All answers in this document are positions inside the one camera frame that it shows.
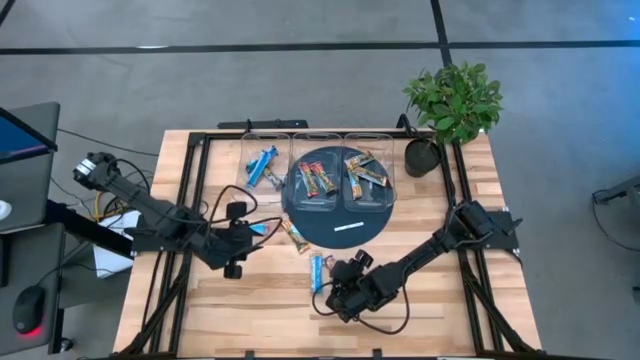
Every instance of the plastic bin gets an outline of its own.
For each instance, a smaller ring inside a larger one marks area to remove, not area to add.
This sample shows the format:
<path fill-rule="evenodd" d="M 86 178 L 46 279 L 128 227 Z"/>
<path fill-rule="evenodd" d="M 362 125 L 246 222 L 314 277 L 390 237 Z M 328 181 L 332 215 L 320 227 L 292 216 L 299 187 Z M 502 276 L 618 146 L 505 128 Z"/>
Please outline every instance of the plastic bin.
<path fill-rule="evenodd" d="M 343 146 L 344 140 L 338 134 L 298 133 L 293 136 L 287 191 L 289 199 L 297 210 L 331 211 L 336 207 L 342 189 Z M 313 180 L 318 187 L 318 195 L 309 198 L 302 172 L 298 166 L 300 162 L 306 162 L 309 165 L 320 162 L 336 189 L 327 194 L 319 177 L 313 174 Z"/>
<path fill-rule="evenodd" d="M 351 133 L 344 140 L 343 151 L 343 175 L 342 195 L 344 206 L 349 211 L 355 212 L 382 212 L 393 205 L 396 200 L 394 164 L 393 164 L 393 138 L 386 134 Z M 387 176 L 387 185 L 382 187 L 367 180 L 358 178 L 362 188 L 362 197 L 354 199 L 351 183 L 344 160 L 370 151 L 375 161 L 362 167 L 377 174 Z"/>
<path fill-rule="evenodd" d="M 289 159 L 291 157 L 291 138 L 289 135 L 247 133 L 240 139 L 240 144 L 241 154 L 236 185 L 253 195 L 258 201 L 258 205 L 280 203 L 282 199 L 281 191 L 286 191 L 284 182 L 289 170 Z M 247 165 L 259 159 L 261 153 L 268 150 L 272 145 L 276 147 L 278 155 L 271 159 L 268 166 L 273 174 L 283 181 L 283 187 L 276 189 L 264 175 L 260 176 L 255 186 L 249 186 L 250 172 L 247 169 Z M 233 191 L 233 198 L 235 201 L 246 201 L 249 208 L 252 207 L 253 201 L 246 194 Z"/>

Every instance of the desk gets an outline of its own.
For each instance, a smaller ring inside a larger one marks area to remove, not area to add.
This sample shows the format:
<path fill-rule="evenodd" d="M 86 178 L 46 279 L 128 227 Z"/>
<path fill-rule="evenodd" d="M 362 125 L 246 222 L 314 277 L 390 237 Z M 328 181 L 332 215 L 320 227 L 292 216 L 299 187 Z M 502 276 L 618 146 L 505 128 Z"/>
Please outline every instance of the desk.
<path fill-rule="evenodd" d="M 189 132 L 165 133 L 152 187 L 153 196 L 176 201 Z M 374 265 L 405 255 L 444 222 L 447 201 L 442 172 L 435 169 L 419 179 L 406 175 L 403 154 L 407 143 L 408 140 L 395 142 L 398 199 L 391 219 L 382 233 L 362 247 L 374 257 Z M 192 164 L 187 204 L 191 203 L 199 151 L 197 148 Z M 454 182 L 458 185 L 453 152 L 448 151 Z M 481 135 L 465 145 L 463 153 L 474 198 L 487 209 L 503 207 L 488 138 Z M 239 141 L 213 141 L 209 154 L 203 200 L 212 204 L 224 185 L 235 184 Z M 459 187 L 456 193 L 460 198 Z M 221 205 L 230 199 L 230 196 L 224 197 Z M 278 215 L 279 208 L 279 205 L 260 207 L 251 219 Z M 216 218 L 222 216 L 223 211 L 220 211 Z M 356 249 L 323 250 L 323 254 L 333 254 L 338 259 L 348 259 L 355 253 Z M 155 257 L 150 253 L 135 259 L 114 351 L 128 345 L 140 329 Z M 486 251 L 486 257 L 497 306 L 526 342 L 539 347 L 520 265 L 504 251 Z M 180 338 L 180 357 L 244 356 L 245 350 L 255 350 L 257 356 L 371 356 L 373 348 L 381 348 L 385 356 L 474 354 L 455 253 L 439 257 L 409 279 L 411 320 L 404 332 L 396 336 L 381 335 L 357 323 L 344 324 L 334 317 L 318 316 L 310 305 L 309 257 L 298 255 L 283 231 L 265 244 L 264 249 L 251 254 L 243 267 L 241 280 L 225 280 L 221 271 L 213 272 L 199 260 L 194 260 Z M 483 320 L 485 347 L 491 348 L 486 316 L 479 303 L 478 307 Z M 371 319 L 374 325 L 395 329 L 404 314 L 403 299 L 399 296 L 377 313 L 364 313 L 363 318 Z M 161 349 L 167 348 L 172 319 L 170 311 L 163 327 Z"/>
<path fill-rule="evenodd" d="M 49 274 L 42 286 L 46 289 L 44 313 L 39 330 L 22 335 L 13 328 L 13 306 L 18 294 L 35 285 L 48 271 L 62 260 L 64 226 L 46 225 L 35 229 L 3 235 L 10 242 L 11 263 L 9 283 L 0 289 L 0 355 L 42 346 L 54 333 L 58 308 L 58 274 Z"/>

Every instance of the black round tray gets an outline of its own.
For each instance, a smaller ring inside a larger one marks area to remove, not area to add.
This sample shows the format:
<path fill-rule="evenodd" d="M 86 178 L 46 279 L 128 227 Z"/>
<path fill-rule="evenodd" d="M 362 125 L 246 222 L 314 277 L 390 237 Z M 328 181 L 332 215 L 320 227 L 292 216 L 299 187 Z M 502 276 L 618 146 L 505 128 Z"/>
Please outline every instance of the black round tray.
<path fill-rule="evenodd" d="M 287 179 L 292 179 L 291 176 L 294 175 L 292 174 L 292 171 L 299 171 L 298 163 L 306 162 L 307 160 L 305 159 L 307 158 L 317 159 L 319 152 L 327 153 L 327 150 L 335 150 L 337 154 L 343 154 L 340 157 L 340 168 L 343 170 L 341 172 L 342 186 L 338 189 L 340 193 L 338 193 L 335 208 L 331 211 L 297 210 L 293 204 L 292 196 L 288 196 L 290 189 L 287 187 L 282 190 L 282 208 L 287 212 L 287 214 L 289 214 L 291 221 L 295 224 L 296 228 L 298 228 L 298 231 L 300 231 L 302 236 L 312 244 L 330 249 L 348 249 L 363 245 L 367 241 L 376 237 L 376 235 L 384 229 L 391 217 L 393 205 L 389 206 L 382 212 L 355 212 L 345 208 L 345 199 L 342 192 L 350 192 L 351 185 L 349 184 L 349 178 L 346 175 L 346 171 L 344 171 L 345 165 L 343 157 L 346 153 L 353 153 L 354 151 L 361 153 L 360 151 L 337 146 L 310 151 L 298 159 L 298 161 L 290 165 Z M 381 170 L 383 169 L 382 165 L 377 161 L 373 161 L 370 165 L 368 164 L 365 167 L 375 168 L 378 173 L 384 176 L 388 175 L 386 171 Z M 386 191 L 393 191 L 391 184 L 387 185 Z M 335 228 L 337 227 L 357 224 L 360 222 L 364 224 L 350 229 L 335 231 Z"/>

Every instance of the wooden tabletop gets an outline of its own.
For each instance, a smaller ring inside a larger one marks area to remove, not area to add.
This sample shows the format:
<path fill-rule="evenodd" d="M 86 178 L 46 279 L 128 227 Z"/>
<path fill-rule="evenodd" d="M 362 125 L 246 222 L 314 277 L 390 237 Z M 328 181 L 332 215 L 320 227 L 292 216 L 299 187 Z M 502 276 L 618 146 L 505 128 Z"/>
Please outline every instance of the wooden tabletop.
<path fill-rule="evenodd" d="M 176 201 L 189 132 L 171 130 L 165 133 L 152 187 L 152 195 L 156 198 Z M 442 171 L 438 168 L 418 179 L 406 175 L 403 154 L 407 142 L 395 140 L 397 200 L 391 219 L 378 236 L 361 247 L 374 257 L 374 266 L 399 259 L 443 225 L 447 202 Z M 451 149 L 448 152 L 460 198 L 455 159 Z M 463 146 L 463 153 L 474 199 L 487 209 L 502 208 L 504 200 L 488 138 L 480 135 Z M 198 158 L 199 149 L 196 150 L 189 194 L 193 193 Z M 222 187 L 235 184 L 239 161 L 239 141 L 212 142 L 203 200 L 212 204 Z M 231 199 L 225 195 L 221 205 Z M 281 211 L 279 204 L 261 206 L 251 219 L 279 215 Z M 216 218 L 222 217 L 223 211 L 219 212 Z M 356 249 L 314 249 L 325 256 L 333 254 L 344 260 L 356 253 Z M 504 251 L 489 250 L 485 254 L 496 305 L 526 342 L 539 347 L 520 265 Z M 156 254 L 143 254 L 134 262 L 115 351 L 128 345 L 140 329 L 155 258 Z M 373 348 L 382 348 L 387 356 L 474 354 L 455 253 L 440 256 L 409 278 L 411 320 L 407 328 L 395 336 L 378 334 L 358 323 L 344 324 L 337 317 L 317 315 L 310 305 L 308 253 L 298 255 L 283 231 L 278 231 L 264 249 L 251 254 L 243 267 L 242 279 L 227 280 L 223 279 L 221 271 L 211 271 L 201 261 L 194 261 L 179 356 L 242 356 L 246 350 L 255 350 L 257 356 L 370 356 Z M 323 278 L 328 279 L 326 271 Z M 154 299 L 159 283 L 156 282 Z M 318 298 L 321 309 L 326 309 L 324 299 L 324 296 Z M 395 329 L 405 316 L 403 301 L 402 296 L 398 296 L 376 313 L 363 313 L 362 318 L 379 327 Z M 479 302 L 478 309 L 485 347 L 491 348 L 486 315 Z M 168 346 L 172 311 L 165 320 L 161 349 Z"/>

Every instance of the black plant pot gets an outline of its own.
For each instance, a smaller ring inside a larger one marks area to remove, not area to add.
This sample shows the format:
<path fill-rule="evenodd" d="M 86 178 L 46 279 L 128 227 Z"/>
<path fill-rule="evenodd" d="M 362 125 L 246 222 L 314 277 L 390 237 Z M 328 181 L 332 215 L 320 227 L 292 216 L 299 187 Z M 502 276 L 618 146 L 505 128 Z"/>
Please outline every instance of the black plant pot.
<path fill-rule="evenodd" d="M 404 149 L 404 170 L 409 176 L 425 176 L 439 164 L 440 149 L 434 143 L 416 139 Z"/>

